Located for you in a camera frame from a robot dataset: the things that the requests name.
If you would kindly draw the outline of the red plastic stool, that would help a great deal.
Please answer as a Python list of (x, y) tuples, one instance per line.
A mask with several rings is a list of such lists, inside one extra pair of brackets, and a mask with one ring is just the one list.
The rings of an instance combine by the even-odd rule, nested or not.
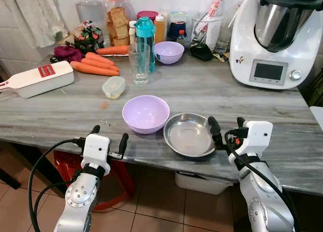
[[(55, 150), (53, 157), (55, 158), (56, 169), (63, 181), (74, 181), (81, 171), (81, 156)], [(127, 172), (126, 165), (122, 161), (110, 161), (110, 166), (112, 170), (108, 176), (116, 179), (123, 192), (109, 201), (98, 202), (94, 207), (94, 212), (107, 210), (120, 202), (126, 202), (135, 195), (135, 185), (129, 172)]]

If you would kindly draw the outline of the large purple plastic bowl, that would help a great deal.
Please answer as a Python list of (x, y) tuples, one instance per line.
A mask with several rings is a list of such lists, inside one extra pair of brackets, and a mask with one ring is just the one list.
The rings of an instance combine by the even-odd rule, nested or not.
[(132, 131), (152, 134), (166, 124), (170, 117), (170, 107), (160, 97), (140, 95), (131, 98), (123, 105), (122, 117)]

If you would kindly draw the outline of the small lidded plastic container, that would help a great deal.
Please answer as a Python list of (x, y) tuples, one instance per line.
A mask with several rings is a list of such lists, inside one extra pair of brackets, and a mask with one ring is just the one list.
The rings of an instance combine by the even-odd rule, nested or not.
[(110, 77), (102, 85), (102, 91), (104, 95), (111, 100), (115, 100), (121, 96), (123, 91), (125, 91), (125, 79), (122, 77)]

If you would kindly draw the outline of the white plastic bin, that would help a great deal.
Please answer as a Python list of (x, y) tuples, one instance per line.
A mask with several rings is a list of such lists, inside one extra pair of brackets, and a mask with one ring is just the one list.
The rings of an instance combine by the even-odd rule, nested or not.
[(219, 195), (234, 183), (222, 179), (203, 177), (193, 173), (175, 172), (175, 182), (180, 188), (212, 195)]

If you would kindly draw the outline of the white food processor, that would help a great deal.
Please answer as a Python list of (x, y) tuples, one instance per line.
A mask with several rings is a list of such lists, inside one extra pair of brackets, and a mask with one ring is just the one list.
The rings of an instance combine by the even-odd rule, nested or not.
[(236, 80), (276, 90), (300, 85), (320, 48), (322, 11), (322, 0), (244, 0), (229, 53)]

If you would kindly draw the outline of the white side table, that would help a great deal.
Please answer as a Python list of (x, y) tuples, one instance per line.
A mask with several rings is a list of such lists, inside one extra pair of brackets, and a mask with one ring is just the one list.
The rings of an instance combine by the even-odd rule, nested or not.
[(310, 106), (310, 112), (312, 112), (316, 123), (323, 129), (323, 107), (321, 106)]

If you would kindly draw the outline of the black dish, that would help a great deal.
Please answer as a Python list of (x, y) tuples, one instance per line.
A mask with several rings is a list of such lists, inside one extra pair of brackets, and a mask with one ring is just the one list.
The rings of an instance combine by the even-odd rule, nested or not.
[(204, 43), (191, 45), (189, 50), (192, 56), (200, 59), (201, 61), (209, 61), (213, 58), (210, 48)]

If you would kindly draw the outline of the dark purple vegetable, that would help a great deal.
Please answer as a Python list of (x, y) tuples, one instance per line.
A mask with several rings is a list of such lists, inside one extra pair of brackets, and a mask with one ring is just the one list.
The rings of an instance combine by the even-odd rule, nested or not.
[(61, 61), (68, 62), (81, 62), (81, 60), (84, 58), (84, 54), (81, 52), (81, 50), (69, 45), (55, 47), (53, 49), (53, 55)]

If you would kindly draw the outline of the small purple plastic bowl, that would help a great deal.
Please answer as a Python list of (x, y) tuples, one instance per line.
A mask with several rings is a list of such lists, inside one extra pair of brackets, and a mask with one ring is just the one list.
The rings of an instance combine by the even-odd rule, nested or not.
[(154, 45), (154, 57), (164, 65), (175, 64), (184, 55), (185, 47), (175, 41), (161, 41)]

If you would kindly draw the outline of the clear utensil container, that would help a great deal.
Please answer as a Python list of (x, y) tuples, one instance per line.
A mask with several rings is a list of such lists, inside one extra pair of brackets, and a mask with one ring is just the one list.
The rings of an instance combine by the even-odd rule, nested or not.
[(223, 19), (223, 16), (196, 16), (192, 20), (191, 46), (205, 44), (208, 48), (215, 48)]

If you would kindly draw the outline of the small red capped bottle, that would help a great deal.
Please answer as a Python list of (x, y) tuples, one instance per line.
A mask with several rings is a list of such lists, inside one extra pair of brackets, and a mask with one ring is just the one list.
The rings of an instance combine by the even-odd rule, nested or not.
[(186, 46), (186, 38), (185, 38), (185, 30), (184, 29), (180, 29), (178, 31), (178, 37), (176, 38), (176, 43), (179, 43), (183, 47)]

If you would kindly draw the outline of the dark blue jar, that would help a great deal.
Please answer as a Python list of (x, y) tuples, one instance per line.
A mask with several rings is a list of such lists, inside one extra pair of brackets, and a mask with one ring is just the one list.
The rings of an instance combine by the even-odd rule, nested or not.
[(167, 31), (167, 41), (176, 41), (180, 36), (187, 40), (187, 21), (189, 15), (183, 11), (172, 11), (168, 15), (169, 27)]

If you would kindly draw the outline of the orange squeeze bottle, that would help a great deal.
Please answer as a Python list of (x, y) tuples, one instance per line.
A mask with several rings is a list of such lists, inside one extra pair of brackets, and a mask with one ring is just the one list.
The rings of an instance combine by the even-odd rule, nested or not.
[(166, 39), (166, 22), (164, 13), (159, 12), (154, 19), (154, 44), (160, 43)]

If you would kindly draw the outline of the clear jar white lid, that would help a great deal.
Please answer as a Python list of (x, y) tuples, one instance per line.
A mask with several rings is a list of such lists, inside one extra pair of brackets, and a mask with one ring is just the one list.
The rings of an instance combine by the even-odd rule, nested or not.
[(103, 32), (106, 31), (104, 6), (99, 0), (79, 0), (76, 4), (79, 22), (91, 22)]

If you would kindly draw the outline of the magenta plastic container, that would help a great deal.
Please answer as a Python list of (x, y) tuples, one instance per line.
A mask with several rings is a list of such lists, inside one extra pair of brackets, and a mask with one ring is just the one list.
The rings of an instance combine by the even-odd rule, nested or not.
[(139, 18), (142, 18), (142, 17), (148, 17), (150, 20), (154, 22), (157, 15), (159, 15), (159, 13), (156, 11), (139, 11), (136, 14), (135, 20), (139, 20)]

